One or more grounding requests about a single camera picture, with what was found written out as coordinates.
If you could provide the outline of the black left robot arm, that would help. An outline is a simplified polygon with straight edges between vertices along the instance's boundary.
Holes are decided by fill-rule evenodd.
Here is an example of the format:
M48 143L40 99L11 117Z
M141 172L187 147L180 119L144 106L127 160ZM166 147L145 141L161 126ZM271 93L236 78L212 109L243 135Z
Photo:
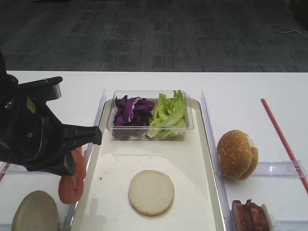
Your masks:
M63 124L47 106L61 97L62 77L20 84L0 58L0 160L59 176L74 175L72 151L87 143L100 145L98 126Z

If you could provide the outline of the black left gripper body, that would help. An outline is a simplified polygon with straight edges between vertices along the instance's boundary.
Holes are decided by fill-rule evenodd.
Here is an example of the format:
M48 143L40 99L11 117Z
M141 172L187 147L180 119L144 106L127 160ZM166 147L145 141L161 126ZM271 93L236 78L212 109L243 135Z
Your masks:
M19 84L0 76L0 160L64 176L63 123L46 105L61 97L62 77Z

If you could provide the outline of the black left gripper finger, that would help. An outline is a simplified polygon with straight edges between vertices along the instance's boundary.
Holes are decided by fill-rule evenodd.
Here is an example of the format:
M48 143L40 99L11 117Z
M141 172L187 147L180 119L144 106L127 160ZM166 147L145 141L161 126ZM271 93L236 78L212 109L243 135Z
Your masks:
M102 132L98 126L84 127L63 124L61 153L68 153L85 144L101 145Z
M74 175L75 174L76 164L73 158L72 153L66 153L64 155L64 174L65 175Z

